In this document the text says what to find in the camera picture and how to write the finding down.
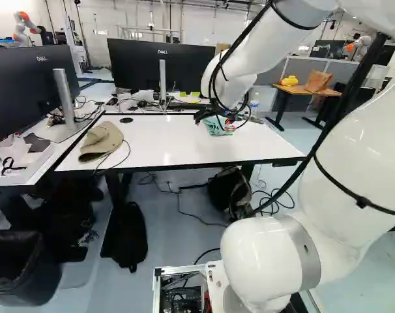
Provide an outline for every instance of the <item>white robotic arm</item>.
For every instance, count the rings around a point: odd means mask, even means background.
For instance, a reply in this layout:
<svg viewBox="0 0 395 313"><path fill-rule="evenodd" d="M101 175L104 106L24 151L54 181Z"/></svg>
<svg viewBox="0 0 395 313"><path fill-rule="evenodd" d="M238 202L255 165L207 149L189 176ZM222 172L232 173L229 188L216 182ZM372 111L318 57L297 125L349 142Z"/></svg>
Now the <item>white robotic arm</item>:
<svg viewBox="0 0 395 313"><path fill-rule="evenodd" d="M319 13L325 17L338 5L395 37L395 0L276 1L224 62L212 89L219 56L208 65L203 94L213 97L215 86L223 105L234 108L255 73L272 68L309 34L286 19L317 25ZM251 312L279 312L292 293L349 275L395 226L395 83L331 130L303 173L299 198L299 213L240 220L223 235L227 278Z"/></svg>
<svg viewBox="0 0 395 313"><path fill-rule="evenodd" d="M18 47L31 47L31 41L29 37L24 33L25 29L28 27L32 34L41 33L39 29L30 19L27 13L24 11L17 11L14 13L14 18L16 21L15 32L13 39L19 42Z"/></svg>

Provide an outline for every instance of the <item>yellow object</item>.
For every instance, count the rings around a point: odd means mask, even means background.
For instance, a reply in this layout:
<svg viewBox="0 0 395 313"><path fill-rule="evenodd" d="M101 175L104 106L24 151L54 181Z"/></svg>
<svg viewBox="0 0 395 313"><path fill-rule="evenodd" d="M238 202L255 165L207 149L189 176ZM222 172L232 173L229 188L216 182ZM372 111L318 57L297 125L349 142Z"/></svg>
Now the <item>yellow object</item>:
<svg viewBox="0 0 395 313"><path fill-rule="evenodd" d="M283 86L294 86L297 85L297 83L299 83L299 81L294 75L290 75L288 78L284 78L283 80L280 80L280 85Z"/></svg>

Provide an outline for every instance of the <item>monitor screen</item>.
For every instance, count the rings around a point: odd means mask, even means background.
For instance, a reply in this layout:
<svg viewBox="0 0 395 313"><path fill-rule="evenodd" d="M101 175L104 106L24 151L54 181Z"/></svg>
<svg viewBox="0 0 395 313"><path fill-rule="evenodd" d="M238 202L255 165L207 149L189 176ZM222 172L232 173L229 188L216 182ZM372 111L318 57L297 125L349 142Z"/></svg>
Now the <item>monitor screen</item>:
<svg viewBox="0 0 395 313"><path fill-rule="evenodd" d="M206 66L215 47L108 39L116 87L159 90L159 60L166 60L166 90L200 91Z"/></svg>
<svg viewBox="0 0 395 313"><path fill-rule="evenodd" d="M0 140L61 105L53 68L64 68L74 99L80 89L68 46L0 48Z"/></svg>

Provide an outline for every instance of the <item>black backpack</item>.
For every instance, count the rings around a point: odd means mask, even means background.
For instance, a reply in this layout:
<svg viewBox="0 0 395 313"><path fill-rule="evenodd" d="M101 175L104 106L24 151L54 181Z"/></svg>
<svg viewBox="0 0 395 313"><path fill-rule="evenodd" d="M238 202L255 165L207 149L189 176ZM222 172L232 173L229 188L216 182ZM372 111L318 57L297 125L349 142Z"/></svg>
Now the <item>black backpack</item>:
<svg viewBox="0 0 395 313"><path fill-rule="evenodd" d="M111 231L106 234L106 246L102 249L101 256L111 257L121 268L128 268L134 273L137 264L145 260L148 252L143 213L137 203L128 202L115 209L113 215L109 225Z"/></svg>

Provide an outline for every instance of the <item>backpack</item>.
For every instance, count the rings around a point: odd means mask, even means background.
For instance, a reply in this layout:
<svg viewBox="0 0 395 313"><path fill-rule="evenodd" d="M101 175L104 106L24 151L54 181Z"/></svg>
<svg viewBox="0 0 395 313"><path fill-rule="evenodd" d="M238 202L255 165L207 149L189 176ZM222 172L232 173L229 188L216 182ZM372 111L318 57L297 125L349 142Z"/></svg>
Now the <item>backpack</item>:
<svg viewBox="0 0 395 313"><path fill-rule="evenodd" d="M208 193L213 206L229 212L232 220L245 214L252 190L244 174L236 166L226 168L208 180Z"/></svg>
<svg viewBox="0 0 395 313"><path fill-rule="evenodd" d="M111 238L106 238L108 245L101 256L111 257L121 268L136 272L137 264L145 260L148 252L145 219L138 204L128 202L115 209L110 227Z"/></svg>

